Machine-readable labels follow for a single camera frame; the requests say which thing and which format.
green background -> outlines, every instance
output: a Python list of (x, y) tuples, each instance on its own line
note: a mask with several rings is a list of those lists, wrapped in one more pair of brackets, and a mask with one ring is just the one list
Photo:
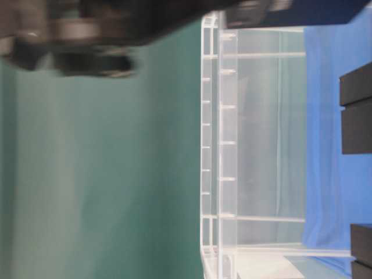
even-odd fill
[(128, 80), (1, 66), (2, 278), (202, 278), (200, 47), (194, 23)]

blue fabric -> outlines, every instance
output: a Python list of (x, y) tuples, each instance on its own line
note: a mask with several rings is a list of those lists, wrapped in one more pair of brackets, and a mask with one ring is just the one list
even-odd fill
[[(305, 44), (307, 212), (303, 243), (309, 248), (350, 249), (350, 223), (372, 223), (372, 155), (342, 155), (339, 77), (372, 61), (372, 9), (347, 25), (306, 28)], [(321, 260), (350, 275), (350, 259)]]

black block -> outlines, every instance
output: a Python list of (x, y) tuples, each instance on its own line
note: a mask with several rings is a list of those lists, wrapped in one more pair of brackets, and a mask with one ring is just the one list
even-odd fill
[(351, 225), (351, 255), (372, 267), (372, 224)]
[(347, 106), (372, 98), (372, 63), (340, 78), (340, 104)]
[(342, 153), (372, 153), (372, 103), (341, 112)]
[(352, 262), (353, 279), (371, 279), (372, 269), (359, 262)]

transparent plastic bin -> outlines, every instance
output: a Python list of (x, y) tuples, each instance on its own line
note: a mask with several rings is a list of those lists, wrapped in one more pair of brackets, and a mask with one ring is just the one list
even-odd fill
[[(349, 244), (333, 247), (330, 240), (308, 247), (303, 240), (305, 228), (311, 234), (313, 225), (307, 222), (312, 174), (306, 167), (304, 28), (223, 25), (223, 13), (202, 21), (205, 278), (348, 278), (332, 268), (331, 259), (350, 262)], [(372, 216), (355, 220), (372, 223)]]

blurry black object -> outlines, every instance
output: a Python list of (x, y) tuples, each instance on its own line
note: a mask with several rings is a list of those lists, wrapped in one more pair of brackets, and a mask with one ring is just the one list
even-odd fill
[(27, 70), (51, 53), (65, 75), (125, 77), (126, 49), (148, 44), (211, 10), (227, 27), (350, 21), (369, 0), (0, 0), (0, 55)]

